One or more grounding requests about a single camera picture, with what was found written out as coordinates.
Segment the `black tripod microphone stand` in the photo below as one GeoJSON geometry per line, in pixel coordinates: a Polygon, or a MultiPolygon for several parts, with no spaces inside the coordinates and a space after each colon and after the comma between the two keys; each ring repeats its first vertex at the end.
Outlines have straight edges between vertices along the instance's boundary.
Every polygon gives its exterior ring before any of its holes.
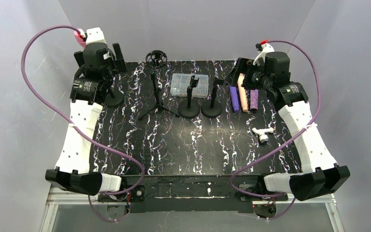
{"type": "Polygon", "coordinates": [[[150,51],[146,55],[145,64],[146,64],[147,67],[151,68],[150,79],[153,83],[153,89],[154,89],[153,94],[154,94],[154,97],[155,97],[155,105],[149,111],[147,111],[146,113],[141,115],[138,118],[138,120],[142,120],[146,115],[149,115],[152,111],[155,112],[156,110],[158,112],[167,111],[169,113],[174,114],[176,117],[180,117],[180,115],[178,113],[175,113],[174,111],[166,108],[163,105],[163,101],[162,101],[162,98],[160,96],[161,88],[157,86],[157,82],[156,82],[157,71],[159,71],[160,68],[162,68],[164,65],[166,65],[167,59],[168,59],[167,55],[161,50],[153,50],[153,51],[150,51]]]}

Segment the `purple microphone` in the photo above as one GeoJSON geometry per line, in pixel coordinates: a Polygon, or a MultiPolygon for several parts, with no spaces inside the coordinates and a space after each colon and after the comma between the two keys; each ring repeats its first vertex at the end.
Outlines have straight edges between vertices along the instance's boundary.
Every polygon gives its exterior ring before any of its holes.
{"type": "Polygon", "coordinates": [[[240,111],[239,94],[238,94],[237,88],[233,86],[228,86],[228,88],[229,88],[233,111],[237,113],[240,111]]]}

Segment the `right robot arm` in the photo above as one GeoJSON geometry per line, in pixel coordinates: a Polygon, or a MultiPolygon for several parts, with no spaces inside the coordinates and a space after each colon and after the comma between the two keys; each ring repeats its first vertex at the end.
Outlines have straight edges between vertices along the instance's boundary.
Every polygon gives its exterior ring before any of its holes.
{"type": "Polygon", "coordinates": [[[231,84],[266,92],[301,160],[301,173],[262,174],[253,186],[239,189],[242,195],[272,198],[291,193],[305,201],[335,193],[350,177],[349,168],[340,166],[325,146],[308,96],[300,83],[291,81],[289,67],[285,52],[268,52],[256,59],[238,58],[227,77],[231,84]]]}

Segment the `black round-base stand for beige microphone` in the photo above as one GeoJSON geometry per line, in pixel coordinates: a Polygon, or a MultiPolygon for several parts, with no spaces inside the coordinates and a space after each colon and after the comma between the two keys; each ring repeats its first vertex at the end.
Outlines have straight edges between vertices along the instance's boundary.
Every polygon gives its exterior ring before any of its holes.
{"type": "Polygon", "coordinates": [[[199,79],[195,75],[190,78],[189,86],[187,87],[187,99],[182,101],[178,106],[178,113],[181,117],[193,119],[200,113],[200,105],[192,99],[193,88],[197,87],[199,79]]]}

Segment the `black stand for purple microphone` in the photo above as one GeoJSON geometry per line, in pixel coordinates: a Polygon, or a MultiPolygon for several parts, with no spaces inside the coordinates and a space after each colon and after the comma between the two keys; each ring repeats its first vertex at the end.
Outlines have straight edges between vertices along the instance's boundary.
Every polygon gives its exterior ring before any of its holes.
{"type": "Polygon", "coordinates": [[[211,99],[206,100],[201,105],[201,112],[204,116],[208,118],[215,118],[218,117],[222,113],[222,106],[219,101],[216,100],[217,97],[217,90],[219,86],[224,84],[224,79],[215,79],[213,82],[213,88],[211,92],[211,99]]]}

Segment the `grey-headed glitter microphone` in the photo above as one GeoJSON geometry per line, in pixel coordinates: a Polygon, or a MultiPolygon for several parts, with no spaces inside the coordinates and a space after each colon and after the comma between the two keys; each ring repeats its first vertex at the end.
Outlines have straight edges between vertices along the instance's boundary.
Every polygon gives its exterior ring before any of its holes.
{"type": "Polygon", "coordinates": [[[259,98],[259,92],[258,89],[250,90],[250,112],[256,112],[258,110],[258,98],[259,98]]]}

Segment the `beige microphone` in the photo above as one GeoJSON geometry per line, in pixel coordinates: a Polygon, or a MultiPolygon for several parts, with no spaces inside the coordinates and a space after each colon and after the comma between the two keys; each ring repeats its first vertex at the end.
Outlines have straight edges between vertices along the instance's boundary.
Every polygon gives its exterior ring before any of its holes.
{"type": "Polygon", "coordinates": [[[244,74],[241,73],[239,74],[239,78],[237,81],[238,93],[239,93],[242,111],[248,112],[247,96],[246,96],[245,88],[242,87],[243,80],[244,80],[244,74]]]}

